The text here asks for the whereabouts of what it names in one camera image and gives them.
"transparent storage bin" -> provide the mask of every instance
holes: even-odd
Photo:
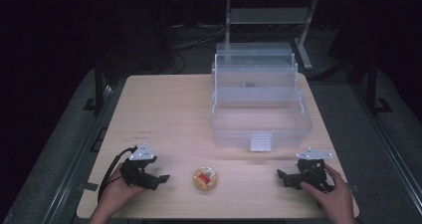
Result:
[[[220,147],[299,146],[312,129],[288,43],[218,44],[211,127]]]

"person's arm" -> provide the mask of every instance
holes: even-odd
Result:
[[[108,180],[108,186],[90,219],[90,224],[105,224],[124,204],[132,197],[145,189],[137,186],[128,186],[121,178],[121,164],[115,169]]]
[[[301,188],[309,192],[319,202],[332,223],[355,223],[353,194],[337,171],[328,165],[325,165],[325,168],[334,177],[335,188],[332,192],[323,193],[305,182],[301,183]]]

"wooden table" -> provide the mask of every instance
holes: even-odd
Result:
[[[141,219],[319,218],[324,213],[305,192],[284,187],[277,169],[298,173],[296,153],[309,146],[331,152],[326,161],[342,168],[303,75],[304,93],[313,129],[298,148],[272,152],[221,148],[213,144],[210,105],[211,75],[136,76],[127,79],[89,183],[100,184],[114,157],[145,141],[158,159],[146,172],[170,174],[167,183],[131,200],[114,217]],[[216,169],[217,186],[209,192],[195,188],[193,174],[201,166]],[[85,190],[78,216],[89,218],[98,191]],[[354,214],[358,208],[354,203]]]

